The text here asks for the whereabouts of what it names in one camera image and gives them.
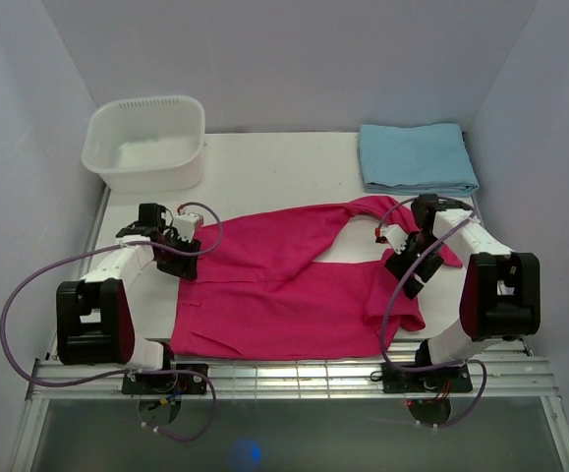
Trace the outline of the pink trousers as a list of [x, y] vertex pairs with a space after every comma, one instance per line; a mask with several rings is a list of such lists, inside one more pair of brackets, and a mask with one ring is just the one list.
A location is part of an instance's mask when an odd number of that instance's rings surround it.
[[416, 230], [414, 218], [384, 196], [299, 206], [202, 227], [220, 245], [199, 257], [198, 277], [182, 281], [170, 347], [182, 356], [294, 361], [374, 357], [400, 329], [420, 331], [416, 300], [390, 299], [396, 278], [376, 261], [324, 263], [358, 215]]

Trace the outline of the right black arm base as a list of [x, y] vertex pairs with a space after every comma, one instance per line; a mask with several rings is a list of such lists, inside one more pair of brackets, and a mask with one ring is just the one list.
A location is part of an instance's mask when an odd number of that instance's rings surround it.
[[426, 372], [398, 371], [387, 363], [370, 374], [373, 383], [380, 383], [384, 393], [469, 393], [473, 384], [465, 365], [453, 365]]

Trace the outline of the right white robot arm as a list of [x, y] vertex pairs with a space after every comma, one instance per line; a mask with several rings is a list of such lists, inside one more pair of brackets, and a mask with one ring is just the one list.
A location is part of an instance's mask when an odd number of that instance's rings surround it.
[[449, 368], [466, 364], [487, 347], [533, 335], [541, 325], [541, 264], [532, 253], [516, 252], [482, 226], [476, 210], [437, 194], [408, 200], [416, 230], [407, 233], [382, 217], [375, 229], [379, 243], [393, 250], [385, 263], [401, 295], [415, 299], [443, 264], [447, 247], [465, 268], [459, 315], [442, 333], [423, 341], [415, 363], [404, 366], [416, 384], [436, 390]]

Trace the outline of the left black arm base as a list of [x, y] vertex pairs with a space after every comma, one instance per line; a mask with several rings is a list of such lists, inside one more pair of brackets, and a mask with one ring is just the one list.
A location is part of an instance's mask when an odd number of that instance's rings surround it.
[[179, 370], [190, 370], [191, 374], [125, 375], [121, 392], [126, 395], [202, 395], [206, 393], [207, 384], [198, 374], [207, 375], [208, 365], [205, 363], [177, 364]]

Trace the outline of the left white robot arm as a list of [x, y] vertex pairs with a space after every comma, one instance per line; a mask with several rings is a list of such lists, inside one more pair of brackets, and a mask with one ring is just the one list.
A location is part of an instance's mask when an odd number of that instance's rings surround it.
[[194, 281], [202, 226], [198, 213], [176, 220], [160, 204], [141, 204], [138, 219], [116, 234], [118, 248], [78, 281], [63, 282], [56, 292], [57, 353], [64, 365], [112, 364], [144, 371], [156, 392], [177, 383], [170, 348], [136, 335], [128, 289], [150, 264], [175, 277]]

